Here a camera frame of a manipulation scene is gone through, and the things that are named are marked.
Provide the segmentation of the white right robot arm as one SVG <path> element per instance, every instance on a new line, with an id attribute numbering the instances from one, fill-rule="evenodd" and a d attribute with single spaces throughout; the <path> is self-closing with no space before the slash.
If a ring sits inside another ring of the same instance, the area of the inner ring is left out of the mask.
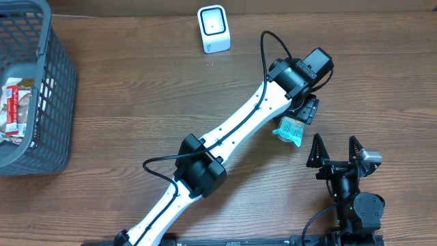
<path id="1" fill-rule="evenodd" d="M 359 184 L 362 178 L 370 176 L 382 164 L 382 155 L 366 150 L 355 136 L 349 138 L 347 161 L 330 159 L 320 134 L 315 134 L 307 167 L 317 168 L 315 177 L 324 180 L 333 205 L 312 216 L 305 225 L 300 243 L 307 242 L 309 226 L 325 213 L 334 210 L 337 227 L 327 230 L 316 245 L 383 245 L 382 236 L 375 231 L 381 228 L 385 201 L 375 193 L 362 192 Z"/>

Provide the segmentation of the grey plastic basket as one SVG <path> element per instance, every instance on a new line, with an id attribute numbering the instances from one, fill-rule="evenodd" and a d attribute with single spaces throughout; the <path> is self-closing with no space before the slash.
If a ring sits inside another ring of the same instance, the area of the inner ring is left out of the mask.
<path id="1" fill-rule="evenodd" d="M 77 72 L 46 1 L 1 2 L 1 84 L 33 79 L 25 136 L 1 143 L 1 175 L 52 174 L 70 159 Z"/>

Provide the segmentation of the teal tissue pack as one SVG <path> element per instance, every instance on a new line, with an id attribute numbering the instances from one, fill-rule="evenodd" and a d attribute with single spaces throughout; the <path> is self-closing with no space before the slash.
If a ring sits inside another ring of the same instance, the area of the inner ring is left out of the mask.
<path id="1" fill-rule="evenodd" d="M 279 122 L 279 127 L 272 133 L 285 143 L 293 143 L 298 148 L 301 147 L 305 124 L 293 118 L 283 116 Z"/>

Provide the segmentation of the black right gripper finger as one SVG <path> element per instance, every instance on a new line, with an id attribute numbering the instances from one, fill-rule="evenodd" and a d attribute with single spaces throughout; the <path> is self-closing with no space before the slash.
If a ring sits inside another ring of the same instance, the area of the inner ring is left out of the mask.
<path id="1" fill-rule="evenodd" d="M 358 157 L 358 153 L 363 149 L 361 143 L 355 136 L 349 138 L 349 161 Z"/>
<path id="2" fill-rule="evenodd" d="M 313 137 L 311 151 L 307 160 L 307 167 L 323 167 L 330 161 L 328 152 L 324 146 L 324 142 L 319 133 L 316 133 Z"/>

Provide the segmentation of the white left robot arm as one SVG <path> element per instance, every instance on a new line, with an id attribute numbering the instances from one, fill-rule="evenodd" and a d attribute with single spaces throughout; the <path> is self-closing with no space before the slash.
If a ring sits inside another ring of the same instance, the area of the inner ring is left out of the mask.
<path id="1" fill-rule="evenodd" d="M 192 203 L 214 193 L 225 181 L 225 166 L 236 150 L 265 123 L 285 117 L 310 124 L 319 101 L 314 91 L 334 63 L 321 48 L 304 59 L 277 59 L 256 93 L 220 126 L 197 138 L 190 134 L 173 157 L 176 171 L 158 203 L 135 227 L 121 231 L 115 245 L 158 245 L 170 225 Z"/>

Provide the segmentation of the beige brown snack bag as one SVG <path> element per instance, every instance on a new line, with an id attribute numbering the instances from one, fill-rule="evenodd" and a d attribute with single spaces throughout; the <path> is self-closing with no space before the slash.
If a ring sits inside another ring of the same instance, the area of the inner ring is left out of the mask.
<path id="1" fill-rule="evenodd" d="M 7 88 L 9 86 L 18 86 L 17 101 L 17 134 L 7 135 L 7 117 L 8 117 L 8 100 Z M 34 79 L 23 79 L 10 77 L 7 79 L 1 92 L 1 143 L 10 142 L 19 145 L 24 139 L 27 130 L 27 117 L 29 112 L 29 101 L 31 99 L 31 89 L 34 86 Z"/>

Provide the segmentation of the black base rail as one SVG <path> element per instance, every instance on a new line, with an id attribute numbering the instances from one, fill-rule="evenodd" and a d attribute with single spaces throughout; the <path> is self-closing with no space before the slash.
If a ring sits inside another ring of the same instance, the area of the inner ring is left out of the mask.
<path id="1" fill-rule="evenodd" d="M 270 239 L 247 239 L 247 240 L 210 240 L 210 241 L 181 241 L 174 238 L 164 238 L 158 246 L 302 246 L 301 236 L 292 235 L 289 238 L 270 238 Z M 348 238 L 344 243 L 329 239 L 327 236 L 311 235 L 305 237 L 305 245 L 308 246 L 326 246 L 326 245 L 376 245 L 384 246 L 385 242 L 382 236 L 376 235 L 372 243 L 372 237 L 363 238 L 361 241 L 357 238 Z"/>

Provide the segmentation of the red snack stick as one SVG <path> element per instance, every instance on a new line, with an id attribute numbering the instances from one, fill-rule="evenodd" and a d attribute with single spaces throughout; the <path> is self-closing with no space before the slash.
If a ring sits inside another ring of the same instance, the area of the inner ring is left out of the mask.
<path id="1" fill-rule="evenodd" d="M 6 135 L 18 134 L 18 86 L 10 85 L 6 88 L 7 96 L 7 123 Z"/>

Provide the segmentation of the white barcode scanner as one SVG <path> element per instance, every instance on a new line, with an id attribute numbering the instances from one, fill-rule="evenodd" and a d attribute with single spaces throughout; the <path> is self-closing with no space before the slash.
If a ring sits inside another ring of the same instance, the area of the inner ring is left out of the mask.
<path id="1" fill-rule="evenodd" d="M 197 11 L 203 51 L 207 54 L 230 49 L 231 36 L 225 8 L 208 5 Z"/>

